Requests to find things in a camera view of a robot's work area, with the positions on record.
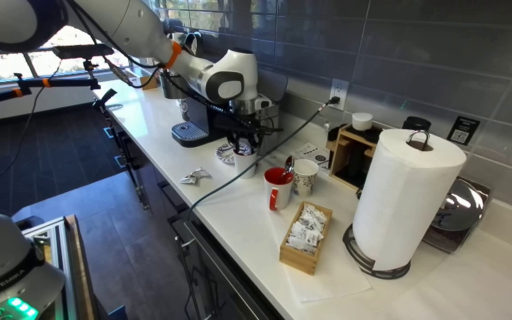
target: red mug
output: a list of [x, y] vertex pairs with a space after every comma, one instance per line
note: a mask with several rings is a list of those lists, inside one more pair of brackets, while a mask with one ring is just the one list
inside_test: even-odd
[[267, 200], [271, 209], [287, 207], [292, 195], [294, 174], [283, 166], [271, 166], [264, 174], [267, 184]]

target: small cardboard box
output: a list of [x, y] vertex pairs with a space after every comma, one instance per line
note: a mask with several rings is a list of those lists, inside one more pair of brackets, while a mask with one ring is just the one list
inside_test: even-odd
[[[317, 209], [324, 211], [326, 216], [328, 216], [326, 225], [324, 225], [324, 229], [323, 229], [324, 238], [321, 239], [315, 254], [307, 252], [307, 250], [299, 250], [299, 248], [291, 246], [291, 245], [287, 243], [287, 241], [289, 241], [289, 236], [291, 236], [291, 230], [292, 230], [292, 225], [299, 220], [299, 216], [303, 214], [307, 204], [314, 204]], [[303, 271], [307, 271], [307, 273], [315, 273], [315, 266], [317, 266], [317, 262], [319, 262], [319, 259], [321, 259], [324, 243], [326, 243], [326, 239], [328, 239], [328, 230], [330, 230], [331, 220], [333, 220], [333, 209], [324, 207], [324, 206], [319, 206], [319, 204], [315, 204], [315, 202], [303, 200], [303, 204], [299, 206], [299, 209], [298, 209], [298, 213], [296, 213], [296, 216], [294, 216], [294, 220], [292, 220], [292, 223], [291, 223], [291, 227], [289, 227], [289, 230], [287, 230], [285, 239], [282, 241], [282, 246], [280, 246], [280, 261], [283, 261], [283, 262], [287, 262], [287, 264], [291, 264], [291, 266], [294, 266], [294, 268], [299, 268], [299, 270], [303, 270]]]

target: power cord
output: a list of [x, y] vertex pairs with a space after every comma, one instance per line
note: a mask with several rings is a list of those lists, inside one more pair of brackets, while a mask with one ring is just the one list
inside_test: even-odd
[[205, 198], [209, 198], [211, 195], [221, 191], [223, 188], [230, 186], [232, 182], [235, 182], [241, 175], [244, 175], [246, 172], [250, 172], [259, 161], [262, 161], [264, 158], [267, 158], [269, 154], [273, 154], [276, 149], [280, 149], [282, 145], [285, 145], [291, 138], [294, 138], [301, 129], [305, 129], [326, 106], [339, 102], [340, 97], [333, 95], [330, 97], [323, 106], [319, 106], [299, 127], [296, 127], [289, 136], [285, 136], [283, 140], [280, 140], [273, 149], [269, 149], [267, 152], [260, 154], [250, 166], [246, 166], [243, 172], [239, 172], [235, 177], [232, 177], [230, 181], [223, 182], [221, 186], [218, 186], [216, 190], [205, 193], [202, 198], [198, 198], [191, 207], [189, 213], [193, 213]]
[[[59, 72], [61, 65], [63, 65], [63, 60], [59, 60], [58, 69], [49, 76], [49, 79], [52, 79], [52, 78]], [[19, 147], [15, 149], [13, 158], [10, 159], [10, 163], [0, 170], [0, 177], [6, 175], [8, 170], [11, 170], [11, 166], [17, 163], [17, 159], [19, 159], [22, 149], [24, 149], [24, 143], [26, 143], [26, 138], [27, 138], [27, 131], [29, 131], [29, 127], [31, 127], [31, 124], [33, 124], [33, 117], [35, 117], [35, 113], [36, 113], [36, 110], [38, 110], [40, 97], [42, 97], [42, 94], [43, 94], [45, 88], [47, 88], [47, 86], [42, 86], [42, 88], [38, 90], [38, 94], [36, 94], [36, 97], [35, 97], [35, 101], [33, 101], [33, 106], [31, 106], [31, 113], [29, 113], [29, 117], [27, 117], [27, 122], [26, 122], [24, 127], [22, 127], [20, 143], [19, 143]]]

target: floor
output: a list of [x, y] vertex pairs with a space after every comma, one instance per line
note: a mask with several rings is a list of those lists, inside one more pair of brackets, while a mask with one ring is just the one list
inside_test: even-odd
[[106, 117], [91, 104], [36, 113], [22, 143], [26, 122], [27, 115], [0, 120], [4, 214], [123, 170], [115, 140], [104, 133]]
[[168, 198], [145, 209], [127, 172], [24, 207], [15, 218], [77, 214], [95, 291], [107, 310], [125, 303], [131, 320], [186, 316], [187, 280], [166, 214]]

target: kitchen counter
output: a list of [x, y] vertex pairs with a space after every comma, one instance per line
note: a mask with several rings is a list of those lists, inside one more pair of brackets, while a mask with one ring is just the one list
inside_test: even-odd
[[[171, 126], [182, 122], [182, 111], [161, 88], [134, 90], [120, 81], [102, 85], [102, 92], [118, 90], [109, 101], [113, 115], [189, 204], [235, 175], [234, 166], [216, 154], [225, 140], [200, 147], [182, 147], [173, 140]], [[285, 115], [283, 122], [291, 127], [298, 118]], [[292, 197], [289, 207], [271, 211], [262, 174], [271, 165], [283, 165], [291, 150], [317, 136], [315, 129], [307, 127], [266, 158], [257, 175], [235, 181], [196, 207], [196, 214], [285, 318], [512, 318], [512, 243], [493, 234], [491, 227], [479, 227], [454, 254], [422, 243], [403, 278], [369, 277], [342, 241], [358, 198], [326, 170], [308, 198], [335, 213], [317, 273], [307, 275], [283, 264], [280, 243], [303, 198]], [[180, 184], [198, 166], [212, 177], [198, 186]]]

